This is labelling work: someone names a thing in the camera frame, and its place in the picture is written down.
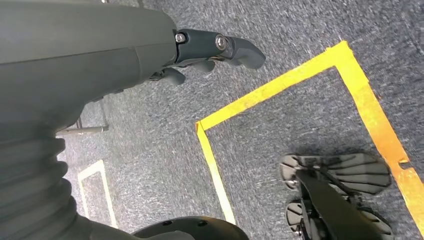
gray carpet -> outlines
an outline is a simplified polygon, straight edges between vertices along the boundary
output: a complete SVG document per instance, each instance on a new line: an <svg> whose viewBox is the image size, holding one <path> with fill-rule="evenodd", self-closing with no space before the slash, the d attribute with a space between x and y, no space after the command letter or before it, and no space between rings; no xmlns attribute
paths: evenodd
<svg viewBox="0 0 424 240"><path fill-rule="evenodd" d="M138 6L136 0L122 4ZM267 56L259 70L218 64L209 74L185 69L173 86L147 82L85 108L84 126L108 132L67 136L60 156L69 164L78 211L77 174L102 159L117 225L128 232L168 218L223 213L195 133L195 122L290 69L347 40L379 96L412 165L424 179L423 6L419 0L256 1L144 0L179 28L250 39ZM301 82L208 130L237 224L253 240L293 239L285 206L297 193L282 183L285 153L378 155L335 69ZM110 223L97 176L87 204ZM383 215L398 239L421 239L396 184L366 205Z"/></svg>

yellow tape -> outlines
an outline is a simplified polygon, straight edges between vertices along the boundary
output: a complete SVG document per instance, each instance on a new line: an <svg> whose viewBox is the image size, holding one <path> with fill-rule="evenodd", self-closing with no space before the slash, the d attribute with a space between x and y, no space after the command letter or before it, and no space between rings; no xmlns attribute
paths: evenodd
<svg viewBox="0 0 424 240"><path fill-rule="evenodd" d="M221 204L225 220L229 223L236 224L236 219L234 218L234 213L231 209L231 204L228 200L220 171L218 170L217 161L215 160L211 144L209 143L201 121L196 122L196 133L199 138L201 148L203 149L203 154L206 159L207 166L209 167L210 174L212 175L213 185L215 186L216 193L218 194L219 203Z"/></svg>
<svg viewBox="0 0 424 240"><path fill-rule="evenodd" d="M328 52L325 51L304 64L284 73L276 79L258 87L250 93L240 97L227 106L219 109L211 115L201 120L204 130L208 130L225 120L234 117L244 110L263 102L286 88L300 83L301 81L313 77L320 72L329 69L334 64L329 61Z"/></svg>
<svg viewBox="0 0 424 240"><path fill-rule="evenodd" d="M369 135L390 167L399 190L405 199L406 206L419 231L424 235L424 207L421 207L421 200L424 199L424 185L413 168L404 170L399 166L399 163L407 163L409 158L377 101L368 83L367 76L362 71L346 41L328 48L325 52L299 67L262 85L196 123L197 136L212 174L213 184L215 185L225 218L227 221L231 220L230 222L234 222L234 214L205 130L331 67L338 69L341 78L353 97Z"/></svg>
<svg viewBox="0 0 424 240"><path fill-rule="evenodd" d="M413 168L402 169L399 163L409 162L401 142L369 85L369 81L354 53L346 42L338 46L339 54L346 58L336 63L341 78L353 97L359 115L378 152L391 169L391 174L403 195L406 206L419 231L424 235L424 184Z"/></svg>

white floor marking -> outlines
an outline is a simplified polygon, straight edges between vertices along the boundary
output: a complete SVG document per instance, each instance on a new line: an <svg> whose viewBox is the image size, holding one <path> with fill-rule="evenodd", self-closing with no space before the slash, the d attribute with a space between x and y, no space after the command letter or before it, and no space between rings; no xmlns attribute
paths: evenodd
<svg viewBox="0 0 424 240"><path fill-rule="evenodd" d="M105 164L103 163L103 160L97 161L96 163L90 165L89 167L78 173L78 183L79 189L81 191L82 206L84 208L85 217L89 218L90 216L89 209L87 206L86 194L84 193L83 180L97 172L99 172L101 175L101 181L103 183L104 193L106 196L107 209L109 210L111 226L117 229L117 219L115 218L115 212L112 206L112 198L109 192L108 181L106 180Z"/></svg>

metal bolt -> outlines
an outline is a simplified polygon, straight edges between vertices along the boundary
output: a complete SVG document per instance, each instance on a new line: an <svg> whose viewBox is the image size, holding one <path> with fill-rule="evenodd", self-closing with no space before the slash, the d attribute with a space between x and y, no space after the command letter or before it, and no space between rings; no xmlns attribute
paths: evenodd
<svg viewBox="0 0 424 240"><path fill-rule="evenodd" d="M290 179L290 180L287 180L286 182L290 185L294 185L294 184L298 183L298 180L297 179Z"/></svg>
<svg viewBox="0 0 424 240"><path fill-rule="evenodd" d="M219 50L225 50L225 48L227 47L227 42L225 37L221 34L216 35L215 45Z"/></svg>
<svg viewBox="0 0 424 240"><path fill-rule="evenodd" d="M186 36L182 33L177 33L175 35L175 41L179 44L184 43L186 41Z"/></svg>

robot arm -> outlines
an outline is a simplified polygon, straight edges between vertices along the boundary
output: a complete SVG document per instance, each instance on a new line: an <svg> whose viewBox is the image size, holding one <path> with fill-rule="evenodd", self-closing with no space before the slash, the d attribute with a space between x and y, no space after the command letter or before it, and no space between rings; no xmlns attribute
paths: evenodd
<svg viewBox="0 0 424 240"><path fill-rule="evenodd" d="M154 10L0 1L0 239L248 239L214 218L173 219L159 223L167 229L134 235L92 222L77 214L62 178L67 165L56 158L65 148L56 132L72 125L85 104L146 80L181 83L184 76L172 67L212 70L212 61L259 68L265 57L243 39L177 31Z"/></svg>

